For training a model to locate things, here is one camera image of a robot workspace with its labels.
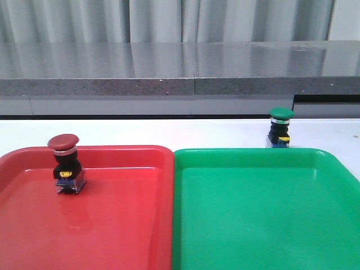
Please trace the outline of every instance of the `plastic tray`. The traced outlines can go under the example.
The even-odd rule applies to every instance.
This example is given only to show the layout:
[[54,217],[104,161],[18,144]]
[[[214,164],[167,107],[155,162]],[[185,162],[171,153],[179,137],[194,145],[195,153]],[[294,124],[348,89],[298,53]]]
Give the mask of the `plastic tray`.
[[87,183],[57,194],[52,150],[0,158],[0,269],[171,268],[173,153],[78,147]]
[[360,183],[315,149],[175,152],[173,269],[360,267]]

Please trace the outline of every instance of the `green button cap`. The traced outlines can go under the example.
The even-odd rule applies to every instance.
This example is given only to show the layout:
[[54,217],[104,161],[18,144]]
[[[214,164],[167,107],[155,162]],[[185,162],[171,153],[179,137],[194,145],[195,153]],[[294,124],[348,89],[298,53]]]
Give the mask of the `green button cap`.
[[288,108],[276,107],[271,109],[270,114],[272,117],[279,120],[287,120],[294,116],[294,112]]

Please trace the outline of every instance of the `yellow label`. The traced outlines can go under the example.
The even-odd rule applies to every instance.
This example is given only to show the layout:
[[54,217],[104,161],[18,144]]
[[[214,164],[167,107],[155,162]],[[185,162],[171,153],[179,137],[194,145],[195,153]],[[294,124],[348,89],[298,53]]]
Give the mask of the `yellow label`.
[[73,173],[72,172],[60,172],[60,176],[61,177],[69,177],[71,176]]
[[284,142],[289,142],[290,141],[290,137],[279,137],[279,139],[284,141]]

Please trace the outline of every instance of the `red tray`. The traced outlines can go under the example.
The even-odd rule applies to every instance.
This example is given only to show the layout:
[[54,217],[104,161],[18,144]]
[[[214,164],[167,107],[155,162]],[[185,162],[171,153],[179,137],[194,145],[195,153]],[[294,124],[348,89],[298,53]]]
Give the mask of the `red tray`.
[[57,194],[47,147],[0,158],[0,269],[171,269],[173,153],[79,146],[87,183]]

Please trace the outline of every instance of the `silver ring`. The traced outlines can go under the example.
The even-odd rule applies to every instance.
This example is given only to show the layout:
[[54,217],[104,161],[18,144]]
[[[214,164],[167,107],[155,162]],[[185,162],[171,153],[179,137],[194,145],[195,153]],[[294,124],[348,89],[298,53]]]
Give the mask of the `silver ring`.
[[70,155],[70,154],[76,152],[76,150],[77,150],[77,147],[76,147],[76,145],[75,145],[73,148],[70,148],[70,149],[65,150],[65,151],[57,151],[57,150],[54,150],[54,154],[55,154],[56,156],[67,156],[67,155]]
[[279,120],[279,119],[275,119],[274,117],[271,117],[271,122],[275,123],[275,124],[289,124],[290,123],[290,119],[287,120]]

